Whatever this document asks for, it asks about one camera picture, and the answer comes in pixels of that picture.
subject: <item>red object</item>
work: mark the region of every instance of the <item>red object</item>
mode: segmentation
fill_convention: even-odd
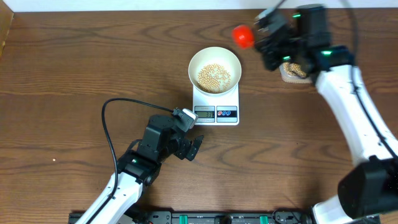
[[[246,49],[254,46],[253,31],[246,25],[240,25],[232,30],[232,38],[241,48]]]

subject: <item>wall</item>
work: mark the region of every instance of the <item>wall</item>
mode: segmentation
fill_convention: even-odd
[[[265,9],[279,0],[4,0],[14,12],[121,11],[189,9]],[[342,7],[339,0],[288,0],[282,7],[320,3]],[[398,0],[349,0],[353,7],[398,7]]]

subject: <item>digital scale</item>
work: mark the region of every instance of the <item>digital scale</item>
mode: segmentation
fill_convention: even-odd
[[[198,82],[199,72],[208,65],[223,67],[230,80],[222,92],[210,93]],[[219,77],[217,69],[212,70],[209,79]],[[222,47],[208,47],[199,51],[189,64],[189,78],[193,84],[193,109],[198,115],[195,125],[234,126],[239,124],[239,87],[242,67],[237,56]]]
[[[193,112],[198,115],[195,125],[238,125],[239,87],[223,96],[206,96],[193,87]]]

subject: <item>white bowl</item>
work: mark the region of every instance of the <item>white bowl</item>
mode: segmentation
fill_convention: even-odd
[[[225,68],[225,70],[231,75],[231,82],[222,93],[208,93],[203,91],[198,83],[198,74],[204,66],[217,63]],[[189,63],[188,68],[189,79],[193,86],[197,88],[201,93],[207,96],[223,96],[230,91],[234,90],[242,75],[241,62],[237,56],[231,51],[222,47],[208,47],[199,51]]]

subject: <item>wood grain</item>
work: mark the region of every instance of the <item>wood grain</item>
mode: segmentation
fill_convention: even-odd
[[[359,65],[374,103],[398,134],[398,9],[361,9]],[[336,194],[351,169],[344,136],[311,85],[264,69],[230,33],[258,10],[16,14],[0,63],[0,222],[66,223],[86,210],[113,171],[100,109],[115,96],[192,107],[187,70],[209,46],[243,65],[241,123],[196,127],[205,135],[193,162],[166,160],[142,205],[174,210],[306,208]],[[335,43],[351,46],[343,10],[330,10]],[[142,137],[150,115],[112,103],[106,119],[116,153]],[[398,214],[383,216],[396,223]]]

